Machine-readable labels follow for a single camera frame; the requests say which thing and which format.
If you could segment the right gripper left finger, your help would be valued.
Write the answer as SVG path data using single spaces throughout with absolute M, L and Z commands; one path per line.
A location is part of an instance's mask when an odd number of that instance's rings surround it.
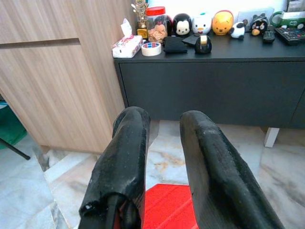
M 150 117 L 137 106 L 113 123 L 112 140 L 97 160 L 79 209 L 80 229 L 141 229 L 145 219 Z

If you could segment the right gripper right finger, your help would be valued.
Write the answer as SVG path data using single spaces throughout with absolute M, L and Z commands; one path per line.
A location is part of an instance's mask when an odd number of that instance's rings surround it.
M 199 228 L 283 228 L 248 164 L 207 115 L 183 113 L 180 136 Z

